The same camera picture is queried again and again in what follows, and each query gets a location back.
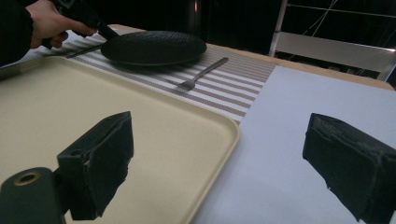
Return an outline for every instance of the fork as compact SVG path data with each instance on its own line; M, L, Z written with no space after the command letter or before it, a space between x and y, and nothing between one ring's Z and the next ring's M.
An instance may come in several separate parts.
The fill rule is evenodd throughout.
M205 75L206 73L212 71L213 69L219 67L220 65L222 65L224 63L227 63L228 61L229 61L229 59L227 57L226 58L222 58L222 59L218 60L217 62L215 62L215 63L211 64L210 66L208 66L206 69L202 70L200 73L198 73L192 79L184 81L182 83L178 83L177 84L176 82L174 82L172 80L168 80L168 82L172 83L174 85L177 85L180 88L183 88L183 89L185 89L187 91L190 91L190 90L194 89L195 82L198 80L198 78L202 77L203 75Z

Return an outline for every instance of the fork handle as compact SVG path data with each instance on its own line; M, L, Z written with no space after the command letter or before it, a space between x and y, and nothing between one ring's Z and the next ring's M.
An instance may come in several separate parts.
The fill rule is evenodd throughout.
M208 66L206 69L202 70L200 73L198 73L198 75L196 75L192 80L196 81L198 78L200 78L201 76L203 76L204 74L212 71L213 69L219 67L220 65L227 63L229 61L229 59L227 57L222 58L220 60L218 60L217 62L211 64L210 66Z

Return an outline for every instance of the wooden edge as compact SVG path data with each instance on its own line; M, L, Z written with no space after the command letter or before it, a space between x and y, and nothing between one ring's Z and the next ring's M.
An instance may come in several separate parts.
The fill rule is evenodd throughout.
M109 26L116 28L116 29L123 29L123 30L135 29L132 27L119 25L119 24L112 24ZM355 76L352 74L337 72L337 71L324 69L324 68L320 68L320 67L315 67L315 66L303 64L303 63L294 63L294 62L290 62L290 61L286 61L286 60L282 60L282 59L278 59L278 58L268 57L268 56L261 55L258 53L239 50L239 49L231 49L228 47L212 45L212 44L207 44L207 45L212 48L226 49L226 50L229 50L234 53L248 56L250 58L255 58L255 59L263 60L266 62L276 63L280 66L284 66L284 67L288 67L288 68L292 68L292 69L296 69L296 70L300 70L300 71L304 71L304 72L314 73L314 74L322 75L325 77L334 77L334 78L342 79L344 81L350 81L350 82L355 82L355 83L359 83L359 84L363 84L363 85L367 85L367 86L381 88L384 90L394 91L392 86L390 86L390 84L388 84L387 82L376 80L376 79L373 79L370 77L359 77L359 76Z

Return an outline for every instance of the striped cloth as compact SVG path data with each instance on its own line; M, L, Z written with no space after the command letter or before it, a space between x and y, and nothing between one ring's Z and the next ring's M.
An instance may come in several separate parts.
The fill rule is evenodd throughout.
M61 49L37 50L35 54L67 56L104 42L101 36L95 35L66 42ZM230 61L198 79L195 88L191 91L184 91L168 82L171 80L180 83L190 79L223 57L228 57ZM208 46L206 53L197 60L169 66L138 67L113 63L105 58L100 50L79 55L73 59L218 111L237 123L240 123L246 115L276 66L275 63L267 63L211 46Z

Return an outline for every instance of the white paper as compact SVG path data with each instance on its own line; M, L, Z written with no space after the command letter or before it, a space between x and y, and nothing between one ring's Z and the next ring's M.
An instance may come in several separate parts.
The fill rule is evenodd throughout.
M396 148L395 102L395 91L278 66L194 223L357 223L302 157L309 117L341 119Z

